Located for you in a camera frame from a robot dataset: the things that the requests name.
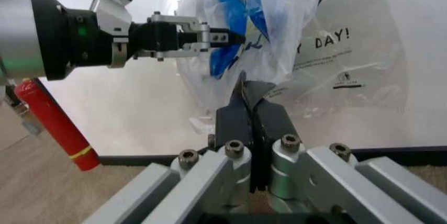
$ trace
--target white plastic bag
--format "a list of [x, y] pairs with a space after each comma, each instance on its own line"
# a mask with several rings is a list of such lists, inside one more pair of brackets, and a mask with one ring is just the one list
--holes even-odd
[[[313, 16], [319, 0], [261, 0], [261, 3], [270, 41], [248, 21], [244, 50], [220, 79], [210, 76], [209, 54], [178, 59], [179, 73], [203, 108], [213, 111], [225, 106], [243, 70], [247, 80], [273, 83], [287, 80], [292, 72], [302, 28]], [[177, 14], [196, 16], [212, 27], [228, 27], [225, 5], [219, 0], [180, 0]]]
[[286, 106], [309, 146], [355, 148], [405, 138], [386, 125], [407, 95], [404, 47], [387, 0], [323, 0], [303, 30], [292, 80], [266, 97]]

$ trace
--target floor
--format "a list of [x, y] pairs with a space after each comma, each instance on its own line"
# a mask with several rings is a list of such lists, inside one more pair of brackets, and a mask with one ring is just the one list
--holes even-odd
[[[144, 167], [98, 166], [81, 172], [46, 131], [0, 151], [1, 223], [80, 223]], [[447, 169], [410, 170], [447, 193]], [[270, 211], [265, 194], [251, 211]]]

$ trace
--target metal clamp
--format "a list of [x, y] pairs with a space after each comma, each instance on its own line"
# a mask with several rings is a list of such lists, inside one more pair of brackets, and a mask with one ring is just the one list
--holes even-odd
[[[157, 59], [196, 57], [201, 52], [208, 52], [211, 47], [209, 25], [207, 23], [200, 23], [196, 17], [164, 16], [160, 15], [160, 12], [154, 12], [150, 20], [153, 22], [162, 21], [165, 23], [176, 24], [179, 25], [184, 32], [196, 32], [198, 34], [198, 42], [185, 43], [181, 50], [156, 52], [155, 57]], [[220, 34], [217, 39], [223, 38], [224, 33]]]
[[127, 62], [127, 38], [114, 38], [112, 43], [112, 59], [109, 68], [123, 68]]

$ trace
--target translucent plastic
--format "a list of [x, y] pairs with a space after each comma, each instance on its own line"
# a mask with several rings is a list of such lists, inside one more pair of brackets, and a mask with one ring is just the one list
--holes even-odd
[[242, 70], [248, 80], [280, 83], [292, 72], [305, 19], [319, 0], [180, 0], [177, 14], [245, 33], [246, 44], [179, 59], [185, 83], [205, 109], [226, 105]]
[[405, 51], [387, 0], [322, 0], [303, 30], [292, 80], [267, 98], [299, 121], [348, 107], [396, 111], [407, 95]]

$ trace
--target screw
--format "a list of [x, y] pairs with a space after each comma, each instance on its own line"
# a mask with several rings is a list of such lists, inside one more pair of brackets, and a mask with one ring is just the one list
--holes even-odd
[[230, 140], [225, 143], [225, 154], [233, 159], [242, 157], [244, 154], [244, 144], [239, 140]]
[[216, 149], [216, 135], [208, 134], [208, 147], [211, 150], [215, 150]]
[[293, 134], [286, 134], [281, 138], [281, 147], [289, 152], [297, 152], [300, 144], [299, 137]]
[[199, 154], [192, 149], [183, 150], [178, 155], [178, 164], [181, 168], [189, 170], [191, 169], [199, 160]]
[[335, 153], [342, 160], [348, 162], [349, 156], [351, 156], [351, 149], [341, 143], [333, 143], [329, 146], [329, 149]]

